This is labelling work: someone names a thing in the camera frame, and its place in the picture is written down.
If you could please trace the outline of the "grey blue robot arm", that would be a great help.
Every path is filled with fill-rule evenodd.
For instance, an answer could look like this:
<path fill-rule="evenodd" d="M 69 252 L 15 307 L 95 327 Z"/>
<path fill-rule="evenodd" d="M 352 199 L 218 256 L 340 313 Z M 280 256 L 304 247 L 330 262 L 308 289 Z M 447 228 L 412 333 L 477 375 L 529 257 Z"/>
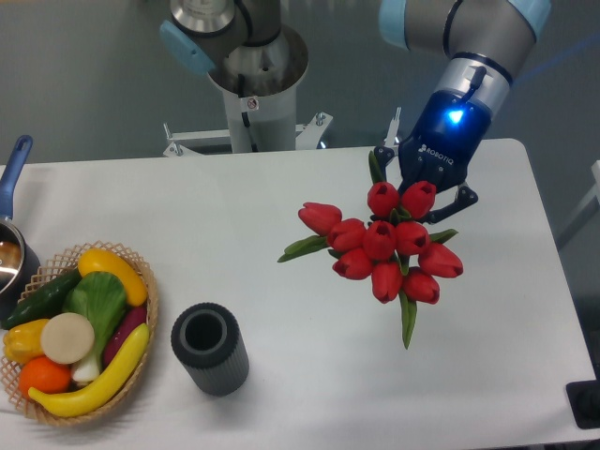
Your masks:
<path fill-rule="evenodd" d="M 473 154 L 545 26 L 548 1 L 384 1 L 382 38 L 443 53 L 449 63 L 412 132 L 390 129 L 375 151 L 379 169 L 399 165 L 401 188 L 419 181 L 454 201 L 427 213 L 440 222 L 471 206 Z M 296 88 L 308 68 L 305 41 L 281 20 L 278 1 L 173 1 L 159 29 L 171 55 L 207 76 L 225 104 L 236 153 L 294 150 Z"/>

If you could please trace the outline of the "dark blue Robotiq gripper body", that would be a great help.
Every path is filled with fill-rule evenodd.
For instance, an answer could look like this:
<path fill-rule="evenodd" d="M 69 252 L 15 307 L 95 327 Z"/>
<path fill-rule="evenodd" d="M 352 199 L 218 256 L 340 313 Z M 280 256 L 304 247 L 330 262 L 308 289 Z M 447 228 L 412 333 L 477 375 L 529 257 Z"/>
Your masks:
<path fill-rule="evenodd" d="M 446 90 L 429 98 L 411 134 L 398 148 L 401 193 L 427 181 L 439 192 L 462 184 L 491 123 L 490 111 Z"/>

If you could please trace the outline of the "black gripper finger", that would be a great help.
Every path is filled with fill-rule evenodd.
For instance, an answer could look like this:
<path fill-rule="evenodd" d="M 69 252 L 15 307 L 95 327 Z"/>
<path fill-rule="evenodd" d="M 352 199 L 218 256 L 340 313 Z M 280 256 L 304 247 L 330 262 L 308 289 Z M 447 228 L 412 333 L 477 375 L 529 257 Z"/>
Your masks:
<path fill-rule="evenodd" d="M 373 180 L 386 181 L 386 167 L 398 155 L 398 150 L 392 147 L 376 146 L 373 149 Z"/>
<path fill-rule="evenodd" d="M 424 217 L 417 219 L 419 223 L 436 224 L 476 204 L 477 193 L 468 185 L 459 185 L 454 200 L 446 206 L 431 210 Z"/>

